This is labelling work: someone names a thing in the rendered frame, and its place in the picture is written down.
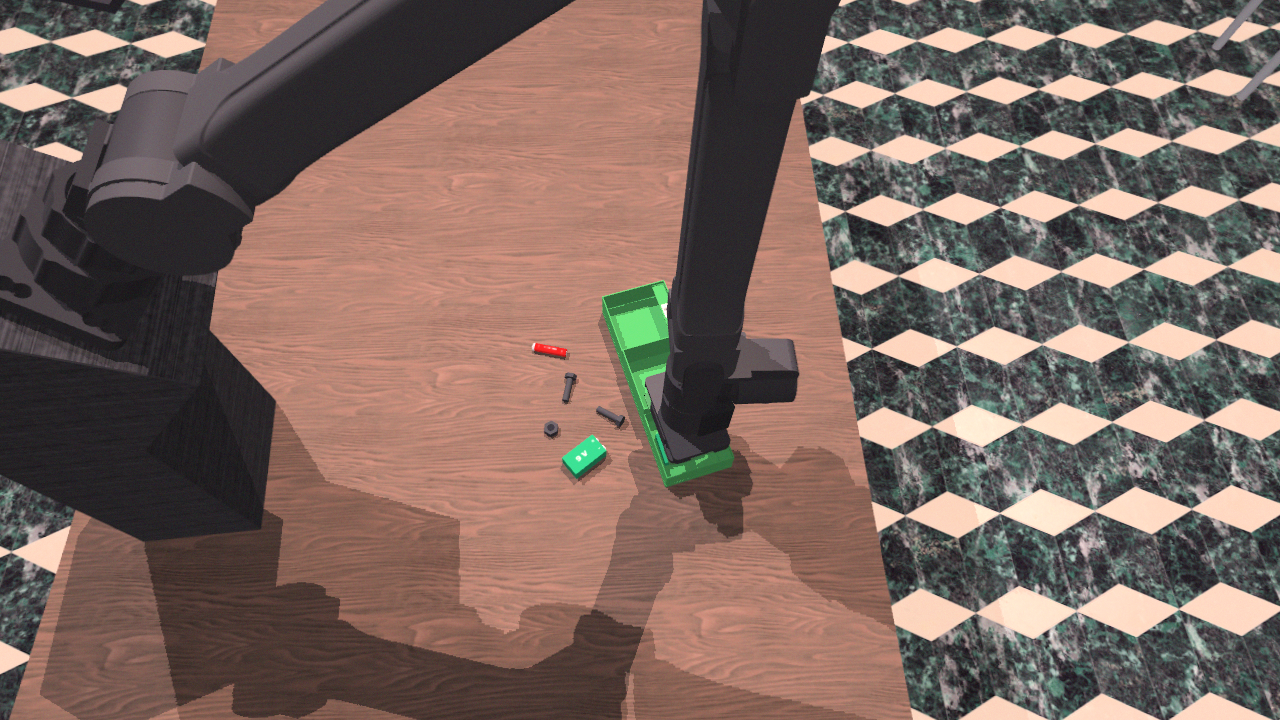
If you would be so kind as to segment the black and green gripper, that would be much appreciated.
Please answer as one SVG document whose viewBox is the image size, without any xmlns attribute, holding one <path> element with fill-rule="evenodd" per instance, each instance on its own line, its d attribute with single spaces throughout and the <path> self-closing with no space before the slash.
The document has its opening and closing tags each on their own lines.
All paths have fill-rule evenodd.
<svg viewBox="0 0 1280 720">
<path fill-rule="evenodd" d="M 698 436 L 701 415 L 716 407 L 717 400 L 704 413 L 681 413 L 666 398 L 664 378 L 666 372 L 646 377 L 645 387 L 648 392 L 645 401 L 655 421 L 669 465 L 689 462 L 695 457 L 728 448 L 731 439 L 727 429 L 701 437 Z"/>
</svg>

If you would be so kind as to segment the green 9v battery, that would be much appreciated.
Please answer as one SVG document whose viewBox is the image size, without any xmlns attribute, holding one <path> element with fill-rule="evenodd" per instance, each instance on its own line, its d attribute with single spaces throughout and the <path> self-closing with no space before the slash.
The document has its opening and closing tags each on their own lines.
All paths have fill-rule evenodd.
<svg viewBox="0 0 1280 720">
<path fill-rule="evenodd" d="M 562 462 L 577 479 L 605 456 L 605 446 L 600 445 L 599 439 L 594 436 L 590 436 L 571 450 L 570 454 L 566 454 L 562 457 Z"/>
</svg>

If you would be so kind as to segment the green three-compartment tray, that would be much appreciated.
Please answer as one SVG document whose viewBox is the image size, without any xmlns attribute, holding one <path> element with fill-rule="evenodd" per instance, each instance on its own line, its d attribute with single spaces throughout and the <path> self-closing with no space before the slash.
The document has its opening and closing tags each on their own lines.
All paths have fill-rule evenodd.
<svg viewBox="0 0 1280 720">
<path fill-rule="evenodd" d="M 666 487 L 669 487 L 732 468 L 733 452 L 728 447 L 716 454 L 695 457 L 689 462 L 667 466 L 663 462 L 655 438 L 657 425 L 645 401 L 648 392 L 645 379 L 648 375 L 666 372 L 669 356 L 667 301 L 666 281 L 602 296 L 602 313 L 605 324 L 611 332 L 662 480 Z"/>
</svg>

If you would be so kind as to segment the red battery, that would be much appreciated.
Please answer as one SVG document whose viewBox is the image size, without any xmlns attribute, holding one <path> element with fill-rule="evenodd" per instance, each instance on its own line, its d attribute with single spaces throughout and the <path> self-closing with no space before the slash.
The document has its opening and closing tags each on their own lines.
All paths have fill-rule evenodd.
<svg viewBox="0 0 1280 720">
<path fill-rule="evenodd" d="M 538 352 L 541 352 L 541 354 L 558 355 L 558 356 L 562 356 L 562 357 L 566 357 L 566 355 L 567 355 L 567 348 L 558 348 L 558 347 L 549 346 L 549 345 L 532 343 L 532 351 L 538 351 Z"/>
</svg>

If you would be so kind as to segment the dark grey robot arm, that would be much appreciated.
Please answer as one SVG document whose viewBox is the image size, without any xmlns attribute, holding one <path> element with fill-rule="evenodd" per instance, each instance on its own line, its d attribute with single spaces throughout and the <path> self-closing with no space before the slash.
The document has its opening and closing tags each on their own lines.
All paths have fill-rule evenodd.
<svg viewBox="0 0 1280 720">
<path fill-rule="evenodd" d="M 314 161 L 573 1 L 326 0 L 238 63 L 137 76 L 0 243 L 0 310 L 122 348 L 166 274 L 225 268 L 255 208 Z M 744 307 L 792 99 L 840 3 L 703 0 L 664 378 L 681 413 L 717 400 L 699 437 L 733 404 L 796 398 L 794 340 L 746 338 Z"/>
</svg>

